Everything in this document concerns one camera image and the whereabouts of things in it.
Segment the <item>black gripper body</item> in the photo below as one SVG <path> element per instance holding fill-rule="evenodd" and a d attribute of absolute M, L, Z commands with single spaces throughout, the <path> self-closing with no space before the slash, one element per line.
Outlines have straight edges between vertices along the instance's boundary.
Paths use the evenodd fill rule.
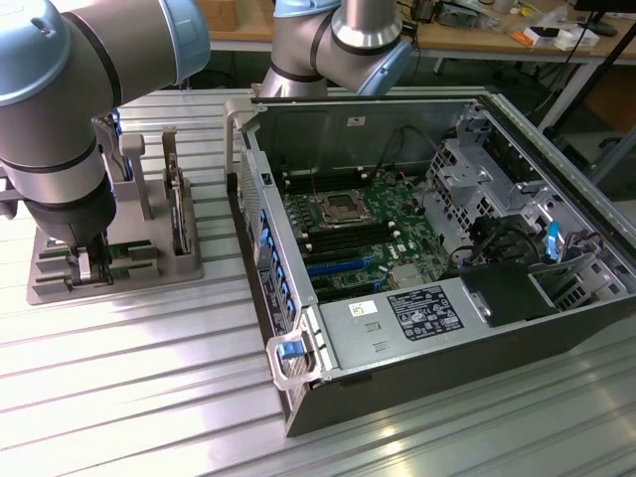
<path fill-rule="evenodd" d="M 52 206 L 27 200 L 25 205 L 42 232 L 70 246 L 86 246 L 107 230 L 116 214 L 111 192 L 98 192 L 72 204 Z"/>

